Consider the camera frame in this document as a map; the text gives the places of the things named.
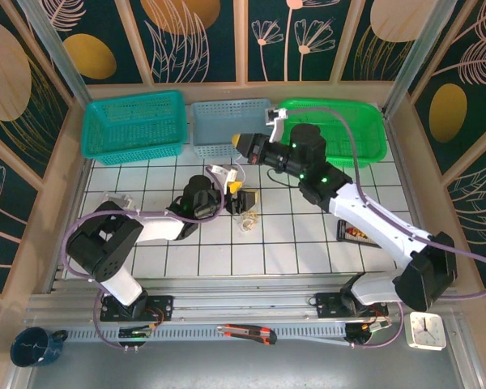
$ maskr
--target gray floor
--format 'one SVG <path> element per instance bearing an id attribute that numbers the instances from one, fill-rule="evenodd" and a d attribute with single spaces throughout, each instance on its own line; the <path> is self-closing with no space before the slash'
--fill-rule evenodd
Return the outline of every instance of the gray floor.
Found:
<path id="1" fill-rule="evenodd" d="M 67 344 L 58 361 L 34 371 L 29 387 L 459 389 L 456 371 L 450 346 L 441 352 L 414 350 L 404 336 L 372 350 L 302 340 L 275 346 L 235 340 L 151 344 L 126 355 L 103 344 Z"/>

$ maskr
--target analog clock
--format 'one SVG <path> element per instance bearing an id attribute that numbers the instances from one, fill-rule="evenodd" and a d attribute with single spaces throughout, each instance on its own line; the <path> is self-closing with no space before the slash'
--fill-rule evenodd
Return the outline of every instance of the analog clock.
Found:
<path id="1" fill-rule="evenodd" d="M 437 314 L 411 312 L 406 315 L 405 335 L 413 348 L 442 350 L 446 347 L 445 326 Z"/>

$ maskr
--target plastic basket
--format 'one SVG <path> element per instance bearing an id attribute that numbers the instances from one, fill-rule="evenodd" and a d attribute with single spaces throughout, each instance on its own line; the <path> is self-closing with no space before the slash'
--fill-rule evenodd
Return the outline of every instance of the plastic basket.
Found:
<path id="1" fill-rule="evenodd" d="M 104 165 L 181 153 L 187 120 L 178 91 L 93 101 L 83 121 L 81 152 Z"/>
<path id="2" fill-rule="evenodd" d="M 358 165 L 364 168 L 378 162 L 387 153 L 386 133 L 382 115 L 368 103 L 343 100 L 291 99 L 279 107 L 286 109 L 327 107 L 340 113 L 351 127 L 355 137 Z M 326 140 L 327 161 L 337 167 L 354 167 L 351 142 L 346 129 L 331 113 L 308 112 L 290 116 L 284 126 L 281 143 L 290 143 L 290 132 L 296 124 L 319 126 Z"/>
<path id="3" fill-rule="evenodd" d="M 266 126 L 267 99 L 227 100 L 194 103 L 193 147 L 199 158 L 235 156 L 232 145 L 235 134 L 261 133 L 270 135 Z"/>

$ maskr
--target metal post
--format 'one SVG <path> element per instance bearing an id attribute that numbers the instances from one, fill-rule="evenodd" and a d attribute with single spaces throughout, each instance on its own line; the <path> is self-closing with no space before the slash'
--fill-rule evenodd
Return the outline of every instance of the metal post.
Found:
<path id="1" fill-rule="evenodd" d="M 65 78 L 70 90 L 74 93 L 75 98 L 86 107 L 92 101 L 83 78 L 75 69 L 74 63 L 63 46 L 62 40 L 58 33 L 50 24 L 41 2 L 33 0 L 17 0 L 24 14 L 27 16 L 29 23 L 40 38 L 41 43 L 47 49 L 50 57 L 58 67 L 59 71 Z"/>
<path id="2" fill-rule="evenodd" d="M 409 51 L 402 68 L 396 76 L 394 85 L 389 92 L 384 107 L 386 120 L 392 118 L 402 99 L 405 97 L 412 81 L 414 81 L 418 71 L 423 66 L 424 60 L 441 34 L 441 28 L 444 25 L 443 20 L 450 17 L 456 2 L 457 0 L 437 0 L 421 31 L 420 37 L 412 45 L 411 51 Z"/>

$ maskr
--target white tile floor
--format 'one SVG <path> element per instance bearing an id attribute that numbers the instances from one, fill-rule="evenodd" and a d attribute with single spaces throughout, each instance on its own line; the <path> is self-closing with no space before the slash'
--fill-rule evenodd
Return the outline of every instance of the white tile floor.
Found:
<path id="1" fill-rule="evenodd" d="M 129 194 L 144 211 L 163 210 L 181 195 L 192 175 L 201 174 L 203 167 L 213 162 L 230 163 L 230 160 L 201 160 L 192 146 L 186 144 L 179 157 L 110 167 L 95 163 L 81 214 L 94 211 L 104 191 Z M 353 273 L 394 268 L 394 261 L 382 249 L 337 242 L 338 219 L 309 204 L 298 189 L 288 189 L 270 180 L 267 167 L 249 166 L 242 158 L 238 162 L 245 169 L 245 186 L 260 189 L 255 208 L 259 219 L 254 229 L 243 232 L 240 218 L 224 212 L 224 216 L 202 224 L 183 241 L 138 244 L 125 264 L 134 277 Z M 345 169 L 345 173 L 354 178 L 352 169 Z M 292 186 L 298 183 L 284 174 L 271 172 L 271 175 Z M 371 198 L 411 222 L 390 151 L 383 161 L 362 169 L 360 176 Z"/>

